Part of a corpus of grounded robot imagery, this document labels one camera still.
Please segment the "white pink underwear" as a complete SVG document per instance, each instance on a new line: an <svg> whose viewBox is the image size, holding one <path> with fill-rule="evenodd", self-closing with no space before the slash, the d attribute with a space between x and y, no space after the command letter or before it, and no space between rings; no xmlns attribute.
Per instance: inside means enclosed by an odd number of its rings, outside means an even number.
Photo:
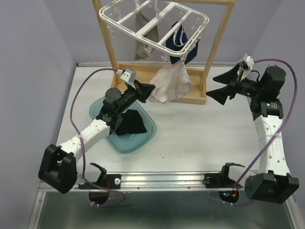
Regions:
<svg viewBox="0 0 305 229"><path fill-rule="evenodd" d="M174 99L183 98L191 88L191 81L184 61L161 68L150 80L155 89L149 96L153 103L165 104Z"/></svg>

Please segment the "black underwear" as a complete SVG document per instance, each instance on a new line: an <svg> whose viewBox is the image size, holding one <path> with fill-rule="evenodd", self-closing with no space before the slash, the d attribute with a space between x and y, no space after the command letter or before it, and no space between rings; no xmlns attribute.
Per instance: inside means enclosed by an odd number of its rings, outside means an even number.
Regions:
<svg viewBox="0 0 305 229"><path fill-rule="evenodd" d="M125 134L143 134L146 133L143 119L137 110L127 110L122 114L122 122L115 131L118 136Z"/></svg>

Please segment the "navy blue underwear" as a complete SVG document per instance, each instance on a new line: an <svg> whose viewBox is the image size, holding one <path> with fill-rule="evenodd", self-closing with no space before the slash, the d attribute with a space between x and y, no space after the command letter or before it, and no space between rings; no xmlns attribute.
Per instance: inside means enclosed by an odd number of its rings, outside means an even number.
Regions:
<svg viewBox="0 0 305 229"><path fill-rule="evenodd" d="M165 42L166 48L171 49L172 51L180 51L182 48L185 47L186 43L188 42L187 35L185 33L183 24L180 25L179 29L176 30ZM198 43L188 52L184 64L188 64L191 62L198 53Z"/></svg>

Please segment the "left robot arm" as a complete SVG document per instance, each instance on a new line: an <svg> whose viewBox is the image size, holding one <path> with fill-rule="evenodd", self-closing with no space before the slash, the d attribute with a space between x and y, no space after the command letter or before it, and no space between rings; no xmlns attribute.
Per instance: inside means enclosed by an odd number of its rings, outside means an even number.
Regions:
<svg viewBox="0 0 305 229"><path fill-rule="evenodd" d="M136 101L145 103L154 89L154 85L139 81L128 85L124 92L115 87L108 89L99 114L84 130L77 130L76 136L59 146L51 144L46 147L38 178L62 194L74 185L84 183L86 162L78 168L78 161L85 160L90 148L118 129L125 110Z"/></svg>

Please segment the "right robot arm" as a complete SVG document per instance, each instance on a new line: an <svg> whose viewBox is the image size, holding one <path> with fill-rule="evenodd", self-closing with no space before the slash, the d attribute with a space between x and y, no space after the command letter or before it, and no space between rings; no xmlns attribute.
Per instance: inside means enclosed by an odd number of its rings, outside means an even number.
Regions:
<svg viewBox="0 0 305 229"><path fill-rule="evenodd" d="M282 129L289 115L284 115L278 95L285 83L286 72L276 65L269 66L255 81L246 78L250 72L251 68L236 65L213 78L225 86L209 91L207 95L220 104L225 104L236 94L250 98L260 147L258 156L248 167L226 163L220 175L208 175L203 181L209 188L231 187L232 193L221 195L223 201L235 203L242 188L248 199L283 204L299 188L298 178L292 177L286 163L282 140Z"/></svg>

